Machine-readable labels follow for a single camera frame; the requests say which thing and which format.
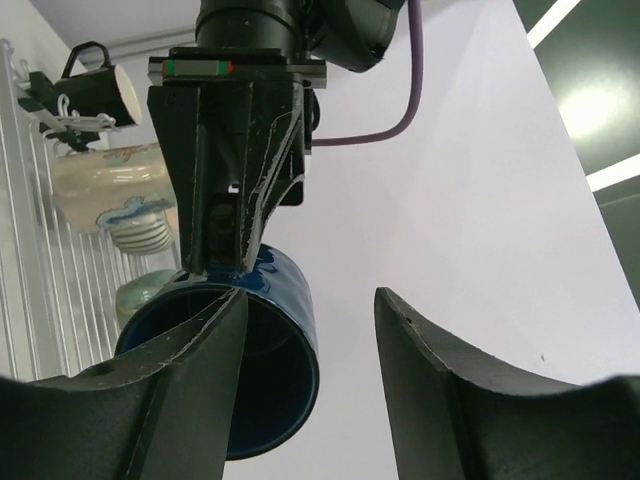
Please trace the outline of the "cream ribbed cup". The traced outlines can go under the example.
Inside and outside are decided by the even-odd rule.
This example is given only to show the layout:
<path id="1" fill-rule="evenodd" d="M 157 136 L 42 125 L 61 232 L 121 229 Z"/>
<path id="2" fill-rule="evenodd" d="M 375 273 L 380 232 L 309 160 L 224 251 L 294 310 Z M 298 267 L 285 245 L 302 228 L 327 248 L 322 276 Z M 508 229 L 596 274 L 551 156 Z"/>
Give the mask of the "cream ribbed cup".
<path id="1" fill-rule="evenodd" d="M 114 245 L 128 255 L 153 255 L 167 250 L 174 242 L 164 211 L 124 221 L 109 230 Z"/>

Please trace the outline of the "tall cream painted mug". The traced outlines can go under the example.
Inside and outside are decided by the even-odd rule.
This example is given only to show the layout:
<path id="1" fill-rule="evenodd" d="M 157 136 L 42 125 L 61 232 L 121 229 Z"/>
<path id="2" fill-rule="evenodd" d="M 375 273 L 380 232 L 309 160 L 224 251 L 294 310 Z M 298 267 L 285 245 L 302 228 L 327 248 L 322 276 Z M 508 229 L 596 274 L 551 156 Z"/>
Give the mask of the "tall cream painted mug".
<path id="1" fill-rule="evenodd" d="M 157 143 L 60 156 L 50 175 L 56 206 L 82 233 L 176 206 Z"/>

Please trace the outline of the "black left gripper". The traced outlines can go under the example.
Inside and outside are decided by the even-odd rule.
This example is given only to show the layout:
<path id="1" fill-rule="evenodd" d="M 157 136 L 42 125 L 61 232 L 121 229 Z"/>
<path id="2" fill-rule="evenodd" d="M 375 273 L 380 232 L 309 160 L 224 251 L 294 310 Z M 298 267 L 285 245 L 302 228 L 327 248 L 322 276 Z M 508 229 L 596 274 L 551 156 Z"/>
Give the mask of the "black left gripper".
<path id="1" fill-rule="evenodd" d="M 205 270 L 204 195 L 238 189 L 219 205 L 219 263 L 251 271 L 271 213 L 304 199 L 325 61 L 275 49 L 177 47 L 150 58 L 148 76 L 147 107 L 177 201 L 183 269 Z"/>

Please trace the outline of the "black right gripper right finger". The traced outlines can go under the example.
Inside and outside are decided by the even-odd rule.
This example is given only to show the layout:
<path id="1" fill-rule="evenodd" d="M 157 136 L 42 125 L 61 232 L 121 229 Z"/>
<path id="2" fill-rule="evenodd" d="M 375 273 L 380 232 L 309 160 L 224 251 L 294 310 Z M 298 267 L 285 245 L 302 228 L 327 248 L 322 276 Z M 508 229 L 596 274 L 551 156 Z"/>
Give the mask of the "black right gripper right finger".
<path id="1" fill-rule="evenodd" d="M 506 363 L 432 323 L 393 290 L 374 299 L 402 479 L 635 479 L 639 379 L 584 386 Z"/>

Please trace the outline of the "black mug cream interior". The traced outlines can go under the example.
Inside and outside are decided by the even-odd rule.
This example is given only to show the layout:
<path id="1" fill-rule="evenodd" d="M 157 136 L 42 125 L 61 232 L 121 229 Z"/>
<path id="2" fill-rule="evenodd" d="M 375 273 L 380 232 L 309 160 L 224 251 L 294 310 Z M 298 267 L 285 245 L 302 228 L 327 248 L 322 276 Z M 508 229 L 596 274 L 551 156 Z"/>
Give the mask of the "black mug cream interior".
<path id="1" fill-rule="evenodd" d="M 77 75 L 73 67 L 80 54 L 99 49 L 102 64 Z M 137 126 L 142 121 L 142 109 L 132 81 L 125 70 L 112 62 L 108 49 L 97 41 L 87 41 L 71 49 L 60 79 L 54 84 L 57 94 L 65 94 L 70 106 L 82 116 L 97 117 L 107 114 L 115 120 L 115 126 Z"/>

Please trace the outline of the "green ceramic mug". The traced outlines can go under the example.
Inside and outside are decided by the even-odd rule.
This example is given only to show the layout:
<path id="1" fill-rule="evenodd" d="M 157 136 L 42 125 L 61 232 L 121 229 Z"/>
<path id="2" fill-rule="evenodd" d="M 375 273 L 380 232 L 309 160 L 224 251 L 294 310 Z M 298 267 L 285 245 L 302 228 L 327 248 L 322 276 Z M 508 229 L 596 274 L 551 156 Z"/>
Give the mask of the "green ceramic mug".
<path id="1" fill-rule="evenodd" d="M 115 312 L 121 330 L 124 329 L 132 316 L 149 302 L 175 274 L 175 270 L 169 269 L 148 272 L 117 289 Z"/>

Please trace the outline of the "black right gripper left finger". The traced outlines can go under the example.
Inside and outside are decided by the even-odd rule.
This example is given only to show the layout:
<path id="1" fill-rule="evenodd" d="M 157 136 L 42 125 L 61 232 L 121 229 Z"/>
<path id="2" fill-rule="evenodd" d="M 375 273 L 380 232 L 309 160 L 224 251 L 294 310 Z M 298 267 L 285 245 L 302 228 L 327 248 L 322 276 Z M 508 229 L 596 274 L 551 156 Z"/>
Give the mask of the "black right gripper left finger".
<path id="1" fill-rule="evenodd" d="M 219 479 L 247 325 L 230 289 L 76 376 L 1 382 L 5 479 Z"/>

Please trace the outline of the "dark blue mug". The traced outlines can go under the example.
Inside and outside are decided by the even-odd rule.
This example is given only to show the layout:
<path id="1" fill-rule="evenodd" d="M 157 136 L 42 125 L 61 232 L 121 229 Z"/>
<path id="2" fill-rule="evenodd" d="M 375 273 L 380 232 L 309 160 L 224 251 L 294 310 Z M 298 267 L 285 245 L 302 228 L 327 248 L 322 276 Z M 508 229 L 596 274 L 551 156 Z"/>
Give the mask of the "dark blue mug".
<path id="1" fill-rule="evenodd" d="M 123 354 L 193 317 L 229 288 L 245 291 L 247 333 L 227 448 L 228 459 L 264 454 L 288 441 L 309 418 L 320 386 L 310 286 L 300 267 L 260 246 L 245 274 L 210 266 L 200 276 L 174 272 L 126 322 Z"/>

